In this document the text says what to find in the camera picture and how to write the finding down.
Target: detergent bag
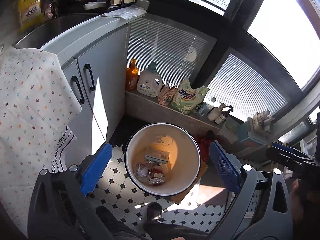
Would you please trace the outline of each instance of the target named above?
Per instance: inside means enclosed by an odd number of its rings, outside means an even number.
[[[171,106],[183,114],[188,114],[197,104],[201,103],[209,88],[201,87],[197,89],[192,89],[190,82],[185,78],[179,84],[178,91],[173,97]]]

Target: kitchen cabinet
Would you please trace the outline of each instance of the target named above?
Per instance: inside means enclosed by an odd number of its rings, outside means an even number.
[[[76,136],[76,141],[70,144],[71,147],[65,147],[63,150],[65,151],[63,155],[65,155],[66,166],[69,167],[72,164],[79,165],[87,155],[95,154],[105,139],[92,115],[89,102],[87,98],[85,98],[84,87],[81,82],[76,60],[72,59],[66,62],[62,66],[62,70],[82,107],[81,113],[68,123],[68,126]]]
[[[130,27],[121,26],[74,57],[84,92],[106,141],[110,140],[124,114],[129,35]]]

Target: stainless steel sink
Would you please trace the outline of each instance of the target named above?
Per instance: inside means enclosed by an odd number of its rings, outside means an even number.
[[[87,14],[70,14],[64,15],[59,18],[52,19],[40,27],[35,28],[21,40],[15,44],[15,48],[36,48],[39,49],[42,45],[58,36],[60,33],[70,29],[71,27],[78,25],[90,18],[97,16],[95,13]]]

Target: cabinet handle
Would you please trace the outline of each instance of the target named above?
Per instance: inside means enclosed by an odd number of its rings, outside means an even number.
[[[71,80],[77,84],[78,90],[79,90],[80,95],[81,95],[81,98],[80,98],[79,102],[83,105],[84,104],[84,96],[83,96],[83,93],[82,93],[82,90],[81,90],[81,87],[80,87],[79,80],[78,80],[78,78],[76,76],[72,76]]]
[[[90,64],[84,64],[84,68],[88,69],[90,72],[90,76],[91,76],[91,82],[92,82],[92,87],[90,87],[91,91],[94,91],[96,89],[96,86],[94,85],[94,80],[93,80],[93,75],[92,75],[92,69]]]

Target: trash can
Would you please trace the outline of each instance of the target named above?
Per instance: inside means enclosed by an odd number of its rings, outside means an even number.
[[[165,182],[158,186],[140,182],[136,164],[144,162],[148,147],[169,152]],[[169,123],[153,123],[137,131],[128,141],[124,164],[134,184],[151,195],[173,196],[185,191],[200,171],[200,150],[193,137],[184,129]]]

